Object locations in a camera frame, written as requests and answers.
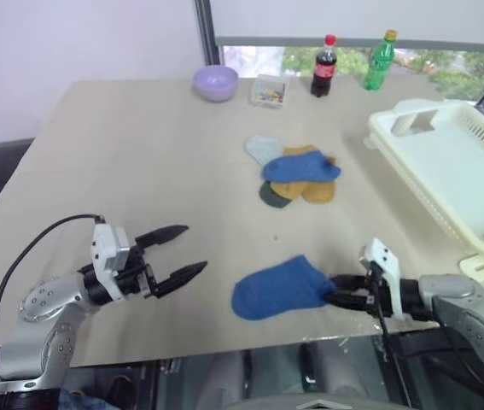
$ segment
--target bowl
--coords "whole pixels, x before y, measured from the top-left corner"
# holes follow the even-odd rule
[[[220,103],[236,93],[238,73],[226,66],[206,66],[195,72],[192,85],[201,97]]]

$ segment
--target green plastic bottle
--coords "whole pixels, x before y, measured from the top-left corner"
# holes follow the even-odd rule
[[[389,66],[395,57],[394,42],[397,38],[395,30],[387,30],[382,41],[372,53],[372,59],[369,64],[369,72],[364,79],[364,87],[367,90],[380,90],[386,74],[388,74]]]

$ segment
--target beige tabletop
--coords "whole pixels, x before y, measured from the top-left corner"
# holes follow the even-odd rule
[[[85,322],[73,365],[204,354],[370,334],[365,313],[322,307],[252,322],[236,317],[237,281],[303,254],[322,272],[362,273],[360,247],[379,237],[402,273],[459,272],[464,251],[446,237],[377,151],[362,144],[371,113],[411,97],[437,98],[417,76],[388,79],[378,92],[354,79],[334,80],[317,99],[293,79],[280,110],[248,103],[243,80],[226,103],[202,101],[187,81],[96,81],[73,85],[0,196],[0,280],[45,226],[92,212],[124,226],[128,236],[170,224],[190,229],[147,253],[159,279],[209,261],[188,285],[160,300],[104,307]],[[303,200],[285,209],[258,195],[260,168],[243,144],[259,134],[288,146],[314,144],[337,158],[342,176],[333,202]],[[16,308],[39,279],[89,262],[92,224],[78,221],[47,237],[22,262],[0,310],[0,343]],[[414,328],[390,322],[392,328]]]

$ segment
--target light blue sock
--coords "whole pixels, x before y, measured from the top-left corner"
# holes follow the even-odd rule
[[[265,319],[294,309],[320,308],[324,295],[335,285],[303,255],[238,282],[232,293],[232,309],[247,320]]]
[[[263,176],[267,181],[286,184],[288,182],[327,182],[337,179],[341,169],[333,165],[320,151],[282,156],[266,164]]]

